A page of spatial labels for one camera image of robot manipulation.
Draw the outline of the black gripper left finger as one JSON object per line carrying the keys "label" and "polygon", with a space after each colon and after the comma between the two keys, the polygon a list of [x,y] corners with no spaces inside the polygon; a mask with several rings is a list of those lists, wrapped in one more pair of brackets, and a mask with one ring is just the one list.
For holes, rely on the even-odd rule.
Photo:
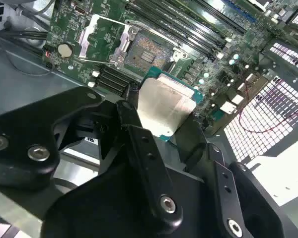
{"label": "black gripper left finger", "polygon": [[169,173],[152,133],[128,101],[104,102],[77,87],[0,115],[0,185],[47,187],[59,152],[85,137],[99,140],[105,171],[126,164],[147,204],[156,232],[173,232],[183,220]]}

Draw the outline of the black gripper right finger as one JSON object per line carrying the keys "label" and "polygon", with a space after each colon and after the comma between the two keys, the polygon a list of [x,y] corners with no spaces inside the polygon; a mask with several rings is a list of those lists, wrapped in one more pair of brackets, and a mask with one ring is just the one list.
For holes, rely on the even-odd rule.
{"label": "black gripper right finger", "polygon": [[206,186],[207,228],[212,238],[298,238],[298,228],[279,208],[250,169],[226,164],[194,119],[181,126],[185,171]]}

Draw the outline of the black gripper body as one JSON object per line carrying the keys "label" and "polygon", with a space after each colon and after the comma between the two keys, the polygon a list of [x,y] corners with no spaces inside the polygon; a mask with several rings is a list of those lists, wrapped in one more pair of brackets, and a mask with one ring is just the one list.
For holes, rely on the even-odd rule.
{"label": "black gripper body", "polygon": [[[201,179],[168,169],[183,209],[173,238],[218,238],[207,190]],[[141,189],[122,164],[59,198],[43,222],[46,238],[156,238]]]}

